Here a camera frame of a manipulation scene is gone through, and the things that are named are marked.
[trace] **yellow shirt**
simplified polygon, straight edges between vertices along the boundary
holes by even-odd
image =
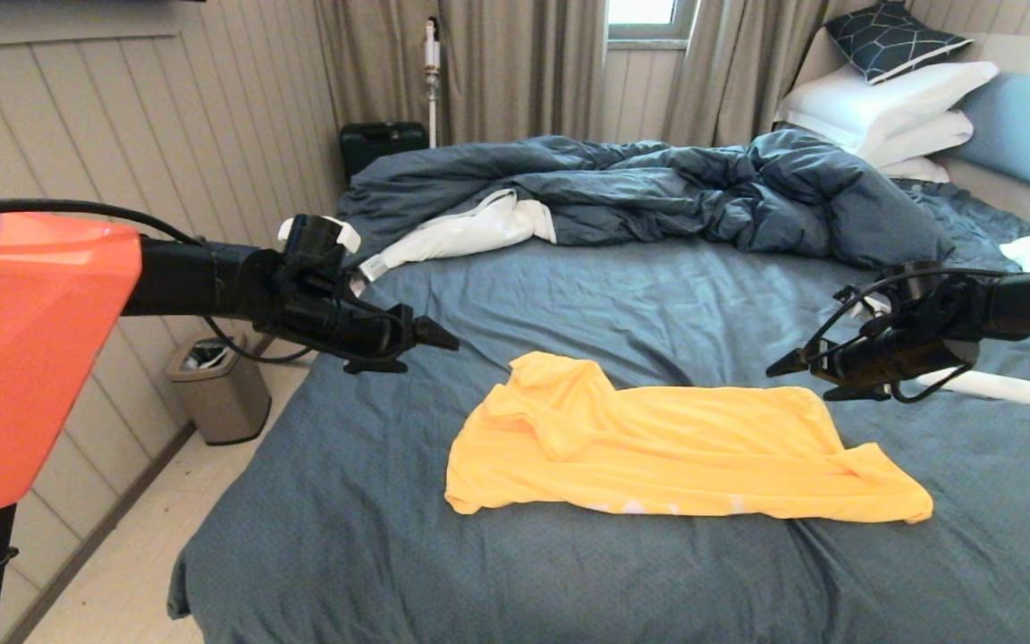
[[[450,448],[455,511],[565,501],[612,513],[917,522],[932,498],[874,443],[845,449],[801,387],[614,391],[596,363],[512,362]]]

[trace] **suitcase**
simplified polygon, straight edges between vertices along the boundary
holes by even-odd
[[[428,131],[420,123],[350,123],[340,130],[340,156],[344,180],[380,158],[397,152],[423,150]]]

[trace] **tiled floor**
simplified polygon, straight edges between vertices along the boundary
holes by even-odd
[[[267,354],[287,353],[289,346],[274,342]],[[261,365],[273,393],[265,432],[303,382],[314,358]],[[200,435],[193,435],[58,597],[26,644],[200,644],[201,632],[193,618],[171,620],[166,615],[169,574],[180,548],[259,444],[261,440],[208,447]]]

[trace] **beige curtain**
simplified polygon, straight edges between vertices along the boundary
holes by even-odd
[[[749,143],[772,126],[813,34],[871,0],[699,0],[663,138],[679,145]]]
[[[320,0],[340,123],[426,124],[423,22],[440,20],[441,144],[600,139],[606,0]]]

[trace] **dark blue pillow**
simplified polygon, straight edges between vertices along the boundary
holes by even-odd
[[[877,3],[869,8],[835,16],[825,24],[838,48],[869,84],[878,84],[938,63],[950,52],[972,40],[929,29],[904,8],[904,3]]]

